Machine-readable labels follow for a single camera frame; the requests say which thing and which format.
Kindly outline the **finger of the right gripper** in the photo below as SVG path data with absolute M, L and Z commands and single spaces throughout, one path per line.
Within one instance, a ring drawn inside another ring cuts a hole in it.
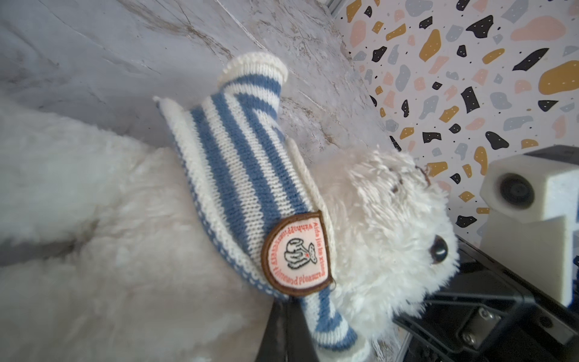
M 440 291 L 425 300 L 421 316 L 401 315 L 394 322 L 444 361 L 475 361 L 505 337 L 534 304 L 532 294 L 520 291 Z

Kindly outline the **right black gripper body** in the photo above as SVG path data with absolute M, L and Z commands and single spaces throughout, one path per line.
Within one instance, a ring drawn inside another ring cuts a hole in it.
M 576 361 L 578 315 L 460 239 L 445 291 L 455 361 Z

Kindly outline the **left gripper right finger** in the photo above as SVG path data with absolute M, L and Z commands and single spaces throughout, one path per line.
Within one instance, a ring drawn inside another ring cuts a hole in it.
M 286 360 L 319 361 L 300 301 L 297 299 L 291 299 L 286 308 Z

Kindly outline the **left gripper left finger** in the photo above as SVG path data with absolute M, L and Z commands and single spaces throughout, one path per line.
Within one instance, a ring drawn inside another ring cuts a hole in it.
M 287 307 L 280 300 L 273 302 L 255 362 L 287 361 Z

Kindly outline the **blue white striped knit sweater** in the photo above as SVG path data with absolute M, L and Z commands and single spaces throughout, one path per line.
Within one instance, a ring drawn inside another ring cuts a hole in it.
M 185 109 L 155 103 L 173 135 L 201 224 L 223 259 L 279 302 L 294 302 L 316 360 L 364 361 L 368 339 L 330 298 L 336 256 L 327 206 L 296 143 L 277 124 L 285 64 L 236 57 L 219 89 Z

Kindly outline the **white fluffy teddy bear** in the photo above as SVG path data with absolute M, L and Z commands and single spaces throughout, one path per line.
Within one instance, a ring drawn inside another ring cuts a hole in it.
M 367 339 L 458 269 L 443 190 L 410 155 L 311 168 L 336 235 L 331 298 Z M 1 100 L 1 359 L 252 361 L 273 299 L 218 254 L 176 153 Z

